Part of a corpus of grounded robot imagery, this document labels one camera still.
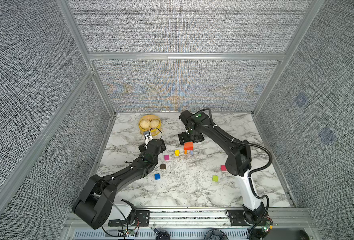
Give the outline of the orange-red wood block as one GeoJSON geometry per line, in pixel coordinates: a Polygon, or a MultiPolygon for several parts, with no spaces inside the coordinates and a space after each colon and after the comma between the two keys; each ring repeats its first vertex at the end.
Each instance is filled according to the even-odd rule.
{"type": "Polygon", "coordinates": [[[185,151],[193,151],[194,150],[194,143],[193,142],[184,143],[183,148],[185,151]]]}

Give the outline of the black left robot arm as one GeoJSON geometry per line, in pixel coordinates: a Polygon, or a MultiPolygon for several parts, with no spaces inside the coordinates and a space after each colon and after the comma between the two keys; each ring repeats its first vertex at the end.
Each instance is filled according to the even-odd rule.
{"type": "Polygon", "coordinates": [[[91,176],[76,199],[72,212],[96,230],[113,215],[114,220],[126,224],[134,221],[135,206],[126,202],[131,209],[124,213],[115,203],[115,197],[131,183],[145,178],[159,163],[159,155],[167,148],[163,139],[153,139],[139,146],[140,155],[124,169],[103,177],[91,176]]]}

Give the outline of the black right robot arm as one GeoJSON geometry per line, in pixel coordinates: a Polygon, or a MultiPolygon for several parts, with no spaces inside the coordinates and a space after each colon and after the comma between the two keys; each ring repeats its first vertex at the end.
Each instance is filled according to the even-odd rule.
{"type": "Polygon", "coordinates": [[[179,115],[179,119],[185,126],[185,132],[178,135],[181,145],[203,142],[204,136],[207,136],[227,154],[225,167],[239,182],[245,221],[250,225],[262,222],[268,212],[269,197],[257,194],[252,174],[271,166],[270,151],[261,145],[241,141],[228,134],[213,121],[211,109],[203,109],[195,114],[185,110],[179,115]],[[254,170],[251,165],[252,147],[263,150],[268,155],[267,164],[254,170]]]}

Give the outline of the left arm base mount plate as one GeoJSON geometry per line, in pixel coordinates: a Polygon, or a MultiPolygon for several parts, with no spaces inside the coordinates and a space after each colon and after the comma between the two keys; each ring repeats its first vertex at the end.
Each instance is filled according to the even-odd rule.
{"type": "Polygon", "coordinates": [[[149,210],[136,210],[136,212],[131,212],[127,217],[127,220],[119,220],[116,217],[108,218],[109,227],[121,227],[126,226],[127,223],[130,227],[148,227],[150,222],[150,213],[149,210]]]}

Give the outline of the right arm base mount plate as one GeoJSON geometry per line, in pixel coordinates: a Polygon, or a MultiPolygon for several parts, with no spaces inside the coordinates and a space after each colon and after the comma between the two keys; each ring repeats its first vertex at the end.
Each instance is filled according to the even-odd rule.
{"type": "MultiPolygon", "coordinates": [[[[243,209],[227,210],[226,215],[230,221],[231,226],[233,227],[239,227],[239,226],[252,227],[256,223],[255,220],[252,220],[251,222],[247,221],[243,209]]],[[[266,215],[259,223],[259,226],[267,226],[268,228],[270,227],[270,225],[273,225],[273,221],[272,218],[270,218],[270,216],[268,215],[266,215]]]]}

